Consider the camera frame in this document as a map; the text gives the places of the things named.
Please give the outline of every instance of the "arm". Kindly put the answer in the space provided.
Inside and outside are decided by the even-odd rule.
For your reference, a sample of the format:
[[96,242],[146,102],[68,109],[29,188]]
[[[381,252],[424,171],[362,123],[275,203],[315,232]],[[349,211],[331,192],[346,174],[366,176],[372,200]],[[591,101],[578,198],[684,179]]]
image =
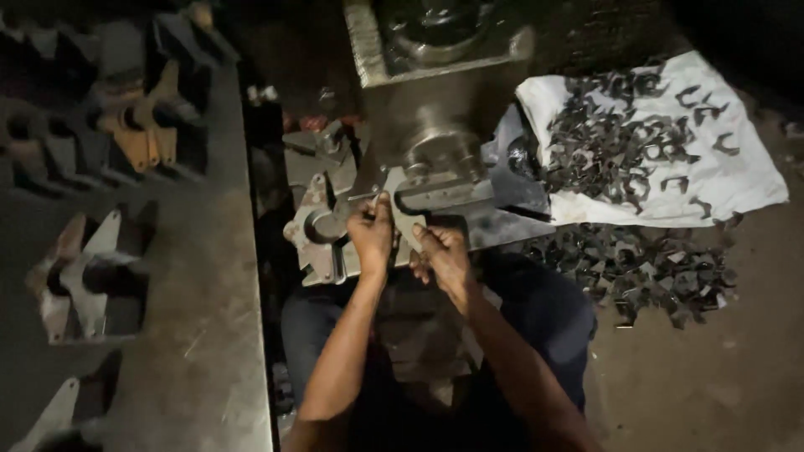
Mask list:
[[424,260],[413,257],[413,272],[427,283],[427,267],[433,267],[438,286],[469,323],[502,395],[525,421],[531,444],[546,446],[546,450],[601,450],[584,417],[539,353],[482,296],[479,284],[471,276],[462,233],[419,225],[413,233],[424,254]]
[[347,221],[362,272],[307,383],[290,433],[291,450],[329,450],[344,443],[348,410],[363,383],[371,322],[388,275],[392,229],[387,192]]

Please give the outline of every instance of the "dark trousers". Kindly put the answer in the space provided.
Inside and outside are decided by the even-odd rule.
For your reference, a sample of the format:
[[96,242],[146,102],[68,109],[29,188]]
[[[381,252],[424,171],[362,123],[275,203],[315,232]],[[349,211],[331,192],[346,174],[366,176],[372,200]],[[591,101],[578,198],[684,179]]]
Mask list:
[[[583,411],[587,346],[595,327],[590,301],[572,281],[519,254],[487,253],[485,283],[502,298],[500,312],[547,361],[570,400]],[[282,339],[297,406],[353,281],[297,290],[282,311]],[[524,424],[511,412],[483,363],[449,418],[408,401],[382,353],[370,346],[363,387],[351,414],[351,449],[524,450]]]

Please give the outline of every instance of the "workbench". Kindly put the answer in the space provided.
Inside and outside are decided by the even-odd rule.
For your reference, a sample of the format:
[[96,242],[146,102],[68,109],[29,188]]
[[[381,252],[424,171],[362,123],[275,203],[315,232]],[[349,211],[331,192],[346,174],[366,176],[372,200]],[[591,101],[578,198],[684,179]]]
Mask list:
[[218,70],[207,177],[38,201],[0,193],[0,450],[22,438],[69,376],[93,371],[113,344],[47,345],[24,278],[77,212],[101,219],[117,203],[158,202],[145,256],[150,286],[142,332],[122,344],[105,450],[272,450],[272,417],[234,65]]

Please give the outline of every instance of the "concrete floor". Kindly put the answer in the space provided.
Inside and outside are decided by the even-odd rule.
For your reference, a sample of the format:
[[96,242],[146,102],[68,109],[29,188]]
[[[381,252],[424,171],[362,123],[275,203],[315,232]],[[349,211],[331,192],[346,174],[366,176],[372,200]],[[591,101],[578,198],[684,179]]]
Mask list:
[[787,452],[804,450],[804,180],[785,157],[779,117],[753,118],[790,189],[790,203],[751,212],[728,263],[738,302],[707,325],[674,330],[643,310],[632,330],[599,313],[587,375],[588,416],[607,450]]

